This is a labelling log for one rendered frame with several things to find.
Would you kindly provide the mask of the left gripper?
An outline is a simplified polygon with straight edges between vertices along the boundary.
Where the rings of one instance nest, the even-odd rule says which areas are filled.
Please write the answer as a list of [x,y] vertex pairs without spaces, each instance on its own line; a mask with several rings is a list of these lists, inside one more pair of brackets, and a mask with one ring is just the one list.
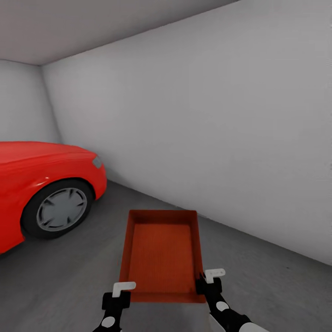
[[102,299],[102,310],[107,310],[110,306],[119,306],[121,311],[130,306],[130,291],[122,291],[120,297],[112,297],[113,292],[105,292]]

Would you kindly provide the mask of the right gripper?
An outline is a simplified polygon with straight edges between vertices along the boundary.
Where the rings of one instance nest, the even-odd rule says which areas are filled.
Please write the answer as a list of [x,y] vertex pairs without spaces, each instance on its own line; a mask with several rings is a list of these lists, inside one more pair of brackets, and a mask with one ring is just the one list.
[[207,282],[205,282],[205,278],[196,280],[197,295],[205,295],[207,298],[208,294],[212,291],[218,291],[219,293],[222,293],[222,284],[220,278],[214,277],[213,284],[207,284]]

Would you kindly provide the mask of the storage box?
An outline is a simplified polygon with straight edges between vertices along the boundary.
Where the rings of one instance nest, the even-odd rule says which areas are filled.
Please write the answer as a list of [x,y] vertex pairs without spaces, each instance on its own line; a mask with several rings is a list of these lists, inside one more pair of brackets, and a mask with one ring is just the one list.
[[206,303],[196,210],[130,210],[119,282],[136,282],[130,302]]

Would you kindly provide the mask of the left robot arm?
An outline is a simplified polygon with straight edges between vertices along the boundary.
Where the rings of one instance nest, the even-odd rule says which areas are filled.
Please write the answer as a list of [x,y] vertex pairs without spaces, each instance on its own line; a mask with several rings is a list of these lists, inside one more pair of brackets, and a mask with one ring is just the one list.
[[130,291],[136,282],[114,283],[113,292],[105,292],[102,299],[102,310],[106,310],[98,328],[92,332],[122,332],[120,317],[122,309],[130,306]]

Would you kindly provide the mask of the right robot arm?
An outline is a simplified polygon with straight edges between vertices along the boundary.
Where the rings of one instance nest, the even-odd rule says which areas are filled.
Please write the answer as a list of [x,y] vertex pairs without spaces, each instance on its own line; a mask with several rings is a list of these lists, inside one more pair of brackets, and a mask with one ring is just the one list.
[[221,279],[216,276],[225,276],[224,269],[205,270],[204,278],[196,280],[197,295],[205,295],[210,313],[209,320],[213,332],[269,332],[252,323],[244,314],[240,315],[232,310],[222,297]]

